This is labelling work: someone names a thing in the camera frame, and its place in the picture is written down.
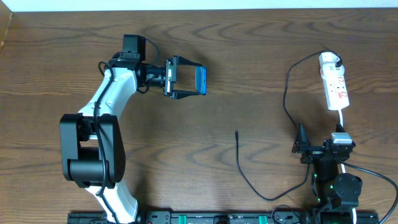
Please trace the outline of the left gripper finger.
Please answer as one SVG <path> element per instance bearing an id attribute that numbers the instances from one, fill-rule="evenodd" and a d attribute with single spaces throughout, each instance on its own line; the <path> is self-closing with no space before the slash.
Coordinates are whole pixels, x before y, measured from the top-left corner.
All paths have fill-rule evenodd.
<path id="1" fill-rule="evenodd" d="M 186 98 L 188 96 L 195 96 L 195 95 L 200 95 L 199 92 L 197 91 L 188 91 L 188 90 L 174 90 L 172 92 L 171 98 L 174 100 L 179 100 L 182 98 Z"/>
<path id="2" fill-rule="evenodd" d="M 192 62 L 182 56 L 174 55 L 174 65 L 175 66 L 194 66 L 194 67 L 202 67 L 201 63 Z"/>

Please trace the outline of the blue Galaxy smartphone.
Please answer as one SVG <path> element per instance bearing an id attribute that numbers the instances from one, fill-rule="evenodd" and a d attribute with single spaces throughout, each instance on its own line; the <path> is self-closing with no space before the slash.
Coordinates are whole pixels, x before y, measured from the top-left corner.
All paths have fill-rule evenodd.
<path id="1" fill-rule="evenodd" d="M 195 90 L 206 95 L 206 67 L 195 67 Z"/>

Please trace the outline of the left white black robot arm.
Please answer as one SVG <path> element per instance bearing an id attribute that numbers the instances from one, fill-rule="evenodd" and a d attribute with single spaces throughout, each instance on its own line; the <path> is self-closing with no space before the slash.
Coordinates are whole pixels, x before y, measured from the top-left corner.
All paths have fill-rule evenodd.
<path id="1" fill-rule="evenodd" d="M 148 41 L 124 35 L 122 51 L 98 63 L 103 81 L 92 99 L 60 119 L 64 178 L 94 195 L 104 209 L 96 217 L 70 217 L 72 223 L 146 223 L 123 179 L 126 154 L 119 119 L 124 108 L 133 94 L 145 94 L 152 86 L 174 100 L 206 94 L 204 65 L 179 55 L 166 58 L 162 66 L 147 63 Z"/>

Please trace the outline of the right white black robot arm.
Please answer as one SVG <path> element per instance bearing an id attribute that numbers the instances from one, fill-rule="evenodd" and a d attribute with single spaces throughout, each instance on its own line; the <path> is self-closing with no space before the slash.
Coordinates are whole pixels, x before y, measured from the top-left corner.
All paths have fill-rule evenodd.
<path id="1" fill-rule="evenodd" d="M 313 166 L 312 189 L 318 198 L 318 205 L 305 213 L 302 223 L 354 223 L 353 209 L 359 205 L 363 181 L 340 172 L 339 167 L 355 146 L 340 124 L 321 146 L 311 145 L 303 124 L 298 124 L 292 152 L 301 154 L 302 164 Z"/>

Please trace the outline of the white charger plug adapter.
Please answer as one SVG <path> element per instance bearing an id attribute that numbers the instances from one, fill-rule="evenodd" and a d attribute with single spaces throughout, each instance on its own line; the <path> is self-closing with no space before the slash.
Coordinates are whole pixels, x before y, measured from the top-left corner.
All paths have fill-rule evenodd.
<path id="1" fill-rule="evenodd" d="M 321 68 L 327 65 L 332 66 L 333 68 L 340 69 L 343 66 L 342 58 L 332 51 L 322 52 L 319 55 L 319 62 Z"/>

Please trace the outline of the white power strip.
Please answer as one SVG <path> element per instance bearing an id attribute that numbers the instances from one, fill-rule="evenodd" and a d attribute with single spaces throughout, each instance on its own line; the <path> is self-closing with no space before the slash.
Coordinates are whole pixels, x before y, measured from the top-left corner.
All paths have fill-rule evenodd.
<path id="1" fill-rule="evenodd" d="M 323 80 L 326 103 L 329 110 L 338 111 L 349 106 L 344 74 L 344 66 L 340 69 L 327 65 L 323 68 L 320 67 L 320 76 Z"/>

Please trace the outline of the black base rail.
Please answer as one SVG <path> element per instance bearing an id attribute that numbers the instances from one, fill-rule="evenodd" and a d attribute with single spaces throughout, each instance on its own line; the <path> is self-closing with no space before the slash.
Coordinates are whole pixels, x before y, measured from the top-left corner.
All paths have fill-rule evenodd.
<path id="1" fill-rule="evenodd" d="M 322 223 L 351 223 L 350 215 L 329 213 L 323 215 L 326 222 Z M 276 211 L 271 213 L 175 213 L 168 211 L 151 211 L 145 215 L 138 215 L 136 221 L 131 223 L 145 224 L 273 224 L 273 223 L 315 223 L 310 217 L 304 217 L 301 213 Z M 69 213 L 67 223 L 112 223 L 108 221 L 106 213 Z M 357 213 L 356 223 L 379 223 L 376 213 Z"/>

